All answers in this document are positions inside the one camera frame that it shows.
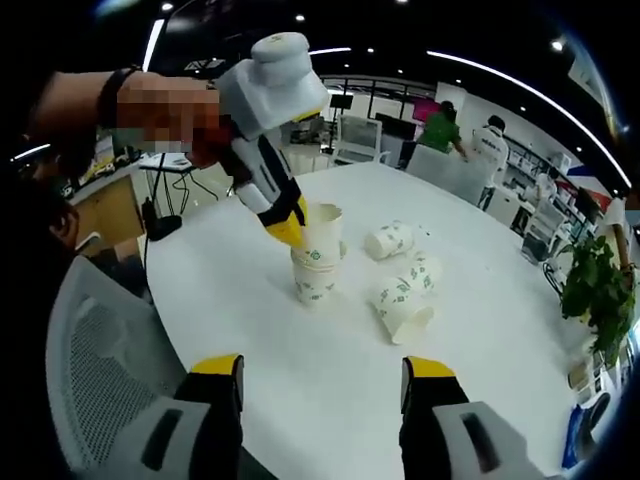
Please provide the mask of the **person's left hand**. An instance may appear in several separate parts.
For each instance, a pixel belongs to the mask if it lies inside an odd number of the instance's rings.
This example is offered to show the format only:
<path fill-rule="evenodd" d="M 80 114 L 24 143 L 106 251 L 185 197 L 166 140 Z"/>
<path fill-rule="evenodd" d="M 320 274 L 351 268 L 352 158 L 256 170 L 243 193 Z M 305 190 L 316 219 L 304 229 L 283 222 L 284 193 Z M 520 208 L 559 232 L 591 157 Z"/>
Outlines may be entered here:
<path fill-rule="evenodd" d="M 241 139 L 237 126 L 230 116 L 223 115 L 217 127 L 199 127 L 193 132 L 190 162 L 200 169 L 219 164 L 225 174 L 233 179 L 232 185 L 242 185 L 252 179 L 250 170 L 235 153 L 232 142 Z"/>

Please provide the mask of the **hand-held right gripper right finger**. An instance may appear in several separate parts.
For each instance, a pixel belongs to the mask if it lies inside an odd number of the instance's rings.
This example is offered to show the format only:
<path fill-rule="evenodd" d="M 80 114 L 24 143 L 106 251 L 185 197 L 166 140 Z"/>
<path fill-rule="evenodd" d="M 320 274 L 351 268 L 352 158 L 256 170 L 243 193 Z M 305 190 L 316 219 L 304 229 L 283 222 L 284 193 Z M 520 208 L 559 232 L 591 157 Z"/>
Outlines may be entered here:
<path fill-rule="evenodd" d="M 445 364 L 402 361 L 399 445 L 406 479 L 542 479 L 527 442 Z"/>

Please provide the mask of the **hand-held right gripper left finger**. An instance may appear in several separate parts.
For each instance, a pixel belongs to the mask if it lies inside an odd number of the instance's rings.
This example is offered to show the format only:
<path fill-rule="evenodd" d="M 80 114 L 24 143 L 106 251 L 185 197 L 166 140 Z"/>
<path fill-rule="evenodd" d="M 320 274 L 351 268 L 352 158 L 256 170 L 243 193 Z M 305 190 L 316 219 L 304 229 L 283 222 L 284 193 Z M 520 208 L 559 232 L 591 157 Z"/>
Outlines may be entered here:
<path fill-rule="evenodd" d="M 244 356 L 195 364 L 117 436 L 109 479 L 235 479 L 243 441 Z"/>

